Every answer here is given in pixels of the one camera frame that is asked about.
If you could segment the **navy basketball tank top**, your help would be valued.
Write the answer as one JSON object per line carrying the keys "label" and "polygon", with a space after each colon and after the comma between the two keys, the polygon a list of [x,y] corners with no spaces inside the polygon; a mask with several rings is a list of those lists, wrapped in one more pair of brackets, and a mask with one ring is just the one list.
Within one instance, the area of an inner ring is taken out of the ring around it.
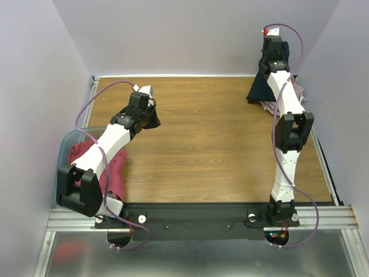
{"label": "navy basketball tank top", "polygon": [[[289,44],[287,41],[283,41],[283,55],[284,59],[288,62],[289,59]],[[246,96],[248,103],[256,103],[261,101],[273,102],[276,101],[273,91],[268,85],[269,75],[263,75],[259,70],[253,81],[250,92]]]}

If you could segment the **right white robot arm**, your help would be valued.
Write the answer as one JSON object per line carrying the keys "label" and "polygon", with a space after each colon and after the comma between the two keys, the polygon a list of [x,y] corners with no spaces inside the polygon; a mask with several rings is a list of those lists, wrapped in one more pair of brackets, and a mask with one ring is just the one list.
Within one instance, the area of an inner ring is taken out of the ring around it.
{"label": "right white robot arm", "polygon": [[295,213],[293,190],[296,166],[308,140],[314,116],[305,111],[296,96],[280,36],[264,36],[259,69],[276,100],[272,145],[277,166],[265,218],[269,224],[278,225],[287,222]]}

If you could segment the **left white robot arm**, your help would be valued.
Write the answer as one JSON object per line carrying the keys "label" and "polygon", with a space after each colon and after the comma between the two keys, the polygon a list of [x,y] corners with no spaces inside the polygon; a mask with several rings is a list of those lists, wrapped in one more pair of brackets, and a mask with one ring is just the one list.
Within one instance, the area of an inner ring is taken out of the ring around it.
{"label": "left white robot arm", "polygon": [[150,85],[136,88],[129,104],[111,118],[103,134],[93,140],[86,153],[58,168],[57,204],[90,218],[108,216],[115,227],[123,227],[129,214],[122,209],[122,201],[110,197],[108,190],[100,187],[103,183],[100,177],[106,174],[105,184],[109,185],[109,162],[142,130],[159,126],[153,88]]}

